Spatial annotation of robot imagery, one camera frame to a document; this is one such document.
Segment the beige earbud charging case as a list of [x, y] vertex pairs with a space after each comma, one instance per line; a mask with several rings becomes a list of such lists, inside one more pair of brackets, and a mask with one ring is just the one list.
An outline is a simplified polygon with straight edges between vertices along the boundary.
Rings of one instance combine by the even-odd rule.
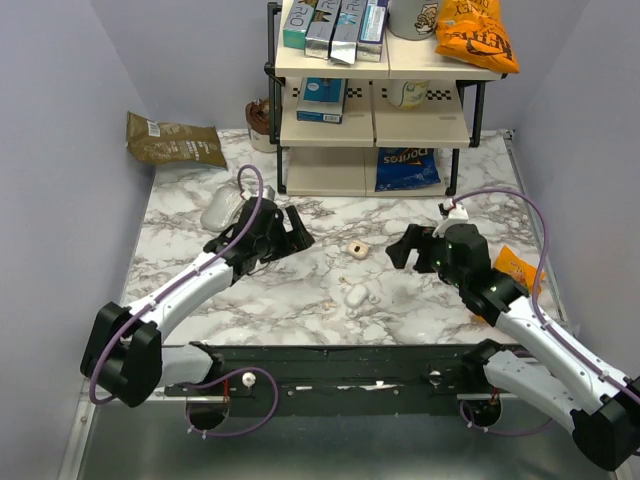
[[361, 241], [352, 241], [347, 247], [347, 252], [353, 258], [363, 260], [369, 254], [369, 247]]

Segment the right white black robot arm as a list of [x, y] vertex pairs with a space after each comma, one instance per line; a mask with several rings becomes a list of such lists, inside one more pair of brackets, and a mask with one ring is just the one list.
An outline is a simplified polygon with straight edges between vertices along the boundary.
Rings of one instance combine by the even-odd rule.
[[463, 304], [518, 341], [540, 364], [527, 365], [497, 347], [464, 362], [460, 379], [469, 390], [506, 390], [561, 425], [596, 466], [617, 470], [639, 451], [639, 381], [602, 360], [540, 310], [527, 289], [491, 264], [487, 240], [473, 224], [440, 233], [411, 224], [386, 249], [393, 266], [411, 252], [418, 273], [435, 273], [455, 287]]

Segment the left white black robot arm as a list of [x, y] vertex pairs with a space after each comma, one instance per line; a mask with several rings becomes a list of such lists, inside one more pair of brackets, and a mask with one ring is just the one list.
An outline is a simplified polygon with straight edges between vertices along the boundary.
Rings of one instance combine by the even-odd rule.
[[206, 300], [230, 288], [258, 264], [310, 248], [315, 240], [293, 206], [280, 209], [251, 198], [238, 221], [210, 240], [196, 259], [165, 285], [127, 306], [114, 302], [96, 315], [80, 371], [90, 388], [102, 388], [129, 407], [158, 387], [189, 384], [201, 395], [222, 380], [221, 357], [202, 343], [164, 343]]

